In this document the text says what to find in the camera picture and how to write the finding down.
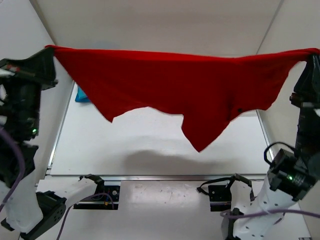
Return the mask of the red t shirt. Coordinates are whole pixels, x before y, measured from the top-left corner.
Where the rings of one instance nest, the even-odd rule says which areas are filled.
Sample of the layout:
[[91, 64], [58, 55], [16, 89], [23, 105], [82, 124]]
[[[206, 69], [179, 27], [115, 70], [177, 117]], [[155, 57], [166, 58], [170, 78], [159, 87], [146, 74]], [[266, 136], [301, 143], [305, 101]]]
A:
[[150, 107], [182, 115], [182, 132], [201, 152], [241, 113], [267, 110], [290, 70], [317, 48], [243, 57], [53, 46], [54, 56], [110, 122]]

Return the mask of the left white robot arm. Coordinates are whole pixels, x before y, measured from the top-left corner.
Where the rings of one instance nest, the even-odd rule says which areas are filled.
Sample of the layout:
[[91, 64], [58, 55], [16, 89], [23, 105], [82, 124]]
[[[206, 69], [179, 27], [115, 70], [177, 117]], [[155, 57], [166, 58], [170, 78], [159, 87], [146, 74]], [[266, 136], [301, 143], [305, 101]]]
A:
[[0, 208], [6, 213], [0, 224], [18, 231], [24, 240], [35, 240], [73, 205], [86, 198], [103, 198], [104, 180], [88, 174], [62, 190], [36, 191], [38, 146], [30, 140], [39, 134], [41, 93], [58, 84], [53, 48], [22, 60], [2, 59], [0, 84], [5, 90], [0, 101], [5, 119], [0, 126]]

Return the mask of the blue t shirt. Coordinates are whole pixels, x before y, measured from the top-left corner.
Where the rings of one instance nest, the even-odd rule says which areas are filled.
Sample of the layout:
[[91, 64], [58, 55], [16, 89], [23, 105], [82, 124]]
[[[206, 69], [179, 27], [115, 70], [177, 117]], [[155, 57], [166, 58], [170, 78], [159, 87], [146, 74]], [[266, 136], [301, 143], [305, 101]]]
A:
[[88, 97], [80, 98], [78, 95], [75, 98], [75, 102], [77, 103], [90, 103], [91, 101], [89, 100]]

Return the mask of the teal t shirt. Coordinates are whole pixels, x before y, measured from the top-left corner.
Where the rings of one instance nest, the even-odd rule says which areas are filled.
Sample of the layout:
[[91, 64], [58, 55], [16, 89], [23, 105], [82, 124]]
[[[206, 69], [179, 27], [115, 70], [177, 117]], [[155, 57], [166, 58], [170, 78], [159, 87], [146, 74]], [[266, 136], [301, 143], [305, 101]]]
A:
[[87, 97], [87, 95], [85, 94], [85, 92], [81, 89], [81, 87], [77, 87], [77, 96], [79, 96], [80, 98], [85, 98]]

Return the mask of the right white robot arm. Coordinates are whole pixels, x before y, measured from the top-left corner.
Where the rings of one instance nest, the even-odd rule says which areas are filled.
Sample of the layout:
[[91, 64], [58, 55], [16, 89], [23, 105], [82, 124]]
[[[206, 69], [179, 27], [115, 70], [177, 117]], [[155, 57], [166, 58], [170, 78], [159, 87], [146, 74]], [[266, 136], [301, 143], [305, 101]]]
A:
[[320, 179], [320, 57], [311, 55], [290, 96], [299, 108], [295, 145], [280, 149], [268, 161], [261, 190], [239, 174], [207, 181], [198, 193], [223, 217], [225, 240], [261, 240], [291, 206], [302, 200]]

